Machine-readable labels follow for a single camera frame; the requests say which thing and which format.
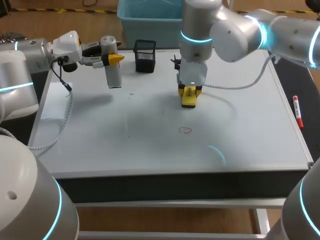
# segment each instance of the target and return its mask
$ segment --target yellow object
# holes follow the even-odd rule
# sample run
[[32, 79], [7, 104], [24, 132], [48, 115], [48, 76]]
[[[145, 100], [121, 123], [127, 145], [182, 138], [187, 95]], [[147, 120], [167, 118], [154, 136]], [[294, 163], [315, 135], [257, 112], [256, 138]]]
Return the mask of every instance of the yellow object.
[[199, 97], [199, 95], [202, 93], [202, 89], [197, 89], [196, 91], [195, 91], [195, 95], [196, 95], [196, 97]]
[[182, 107], [195, 108], [197, 102], [197, 93], [195, 86], [185, 86], [182, 94]]
[[182, 95], [184, 94], [185, 88], [178, 88], [178, 93], [180, 95], [180, 97], [182, 97]]
[[122, 56], [122, 55], [109, 54], [109, 56], [108, 56], [109, 65], [114, 66], [124, 58], [125, 58], [125, 56]]

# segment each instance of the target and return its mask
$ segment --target whiteboard surface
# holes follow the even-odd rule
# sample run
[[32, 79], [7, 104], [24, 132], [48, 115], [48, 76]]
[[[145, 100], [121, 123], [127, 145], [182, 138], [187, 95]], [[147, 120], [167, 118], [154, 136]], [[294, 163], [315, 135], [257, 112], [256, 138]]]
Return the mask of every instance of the whiteboard surface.
[[[53, 147], [34, 152], [55, 178], [308, 169], [312, 158], [271, 62], [253, 87], [203, 87], [188, 109], [181, 107], [170, 61], [174, 54], [180, 58], [179, 50], [158, 50], [154, 73], [135, 72], [132, 51], [120, 54], [122, 88], [108, 88], [103, 68], [63, 72], [73, 88], [70, 122]], [[227, 63], [213, 51], [206, 83], [247, 85], [267, 57], [259, 50]], [[56, 137], [69, 107], [66, 89], [52, 72], [48, 77], [33, 146]]]

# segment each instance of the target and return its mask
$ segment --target white cylinder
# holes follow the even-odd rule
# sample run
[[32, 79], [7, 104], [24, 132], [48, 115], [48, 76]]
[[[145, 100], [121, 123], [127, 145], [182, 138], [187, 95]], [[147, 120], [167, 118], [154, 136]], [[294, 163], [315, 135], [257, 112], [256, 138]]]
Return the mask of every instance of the white cylinder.
[[77, 239], [74, 204], [32, 152], [0, 135], [0, 154], [0, 239]]
[[289, 240], [320, 239], [320, 160], [292, 190], [282, 209], [282, 225]]

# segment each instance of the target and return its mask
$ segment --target black pencil cup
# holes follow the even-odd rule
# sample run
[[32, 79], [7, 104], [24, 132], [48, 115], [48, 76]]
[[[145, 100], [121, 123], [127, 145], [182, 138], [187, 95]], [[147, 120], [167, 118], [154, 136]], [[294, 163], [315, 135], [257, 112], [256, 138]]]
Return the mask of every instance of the black pencil cup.
[[134, 44], [135, 71], [153, 73], [156, 65], [156, 41], [136, 40]]

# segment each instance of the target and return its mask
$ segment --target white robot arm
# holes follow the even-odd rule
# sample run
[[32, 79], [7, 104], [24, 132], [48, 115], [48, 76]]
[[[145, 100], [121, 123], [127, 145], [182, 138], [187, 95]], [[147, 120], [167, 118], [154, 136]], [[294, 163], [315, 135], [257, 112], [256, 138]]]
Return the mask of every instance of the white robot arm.
[[263, 49], [316, 69], [319, 32], [319, 21], [278, 16], [263, 9], [243, 16], [224, 7], [221, 0], [185, 0], [179, 80], [186, 86], [202, 86], [207, 74], [205, 61], [213, 46], [217, 55], [230, 63]]
[[30, 74], [48, 71], [54, 62], [58, 62], [65, 72], [75, 71], [77, 62], [93, 68], [104, 67], [109, 88], [121, 88], [118, 62], [124, 57], [118, 55], [117, 45], [113, 36], [104, 36], [97, 43], [81, 44], [76, 31], [62, 35], [53, 43], [37, 38], [1, 44], [2, 120], [25, 117], [38, 110], [38, 100]]

